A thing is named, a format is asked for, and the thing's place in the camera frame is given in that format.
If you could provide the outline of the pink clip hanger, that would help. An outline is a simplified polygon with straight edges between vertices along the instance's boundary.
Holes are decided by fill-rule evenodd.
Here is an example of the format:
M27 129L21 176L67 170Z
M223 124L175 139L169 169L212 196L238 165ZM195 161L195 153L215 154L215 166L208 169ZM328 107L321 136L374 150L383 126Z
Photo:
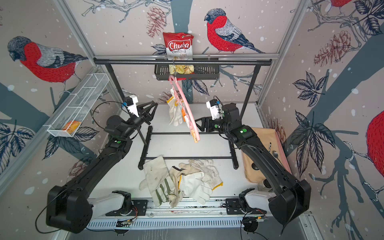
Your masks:
M187 124L187 126L190 129L190 134L194 139L195 143L198 143L200 141L200 134L197 127L197 124L195 122L194 116L192 114L192 111L190 109L190 105L187 101L187 98L182 90L182 87L180 86L178 79L176 77L176 65L169 65L169 82L172 85L171 88L171 94L176 101L178 107L181 110L181 114L183 117L183 120Z

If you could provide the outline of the white glove yellow cuff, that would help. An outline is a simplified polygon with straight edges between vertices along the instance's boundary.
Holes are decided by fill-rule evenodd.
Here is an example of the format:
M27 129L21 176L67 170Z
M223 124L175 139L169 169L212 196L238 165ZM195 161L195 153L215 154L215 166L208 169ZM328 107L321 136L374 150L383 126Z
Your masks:
M179 181L179 189L184 192L185 196L194 199L201 205L204 205L213 193L210 186L203 182L204 176L203 172L181 175Z

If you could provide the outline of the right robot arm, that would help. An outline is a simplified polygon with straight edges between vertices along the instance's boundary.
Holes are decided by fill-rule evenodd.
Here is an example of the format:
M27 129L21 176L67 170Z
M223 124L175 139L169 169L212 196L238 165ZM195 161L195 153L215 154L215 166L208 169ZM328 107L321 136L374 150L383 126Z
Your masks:
M305 180L298 180L289 173L264 147L256 132L242 123L236 104L222 107L222 116L197 119L197 127L202 132L217 131L226 135L229 142L236 145L260 169L270 183L276 196L269 199L269 208L275 219L284 227L309 209L311 186Z

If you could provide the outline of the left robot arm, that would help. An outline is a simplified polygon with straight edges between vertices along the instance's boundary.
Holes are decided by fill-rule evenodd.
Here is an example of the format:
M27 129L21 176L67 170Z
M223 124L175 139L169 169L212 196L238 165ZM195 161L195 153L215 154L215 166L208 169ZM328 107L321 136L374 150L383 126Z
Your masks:
M96 160L77 177L64 186L55 186L48 193L46 224L60 230L78 234L88 224L109 212L132 208L131 195L114 191L110 195L91 199L90 194L108 171L122 160L132 146L131 136L139 132L141 125L150 125L158 103L153 101L137 106L137 114L129 114L127 120L113 115L107 120L105 132L111 139Z

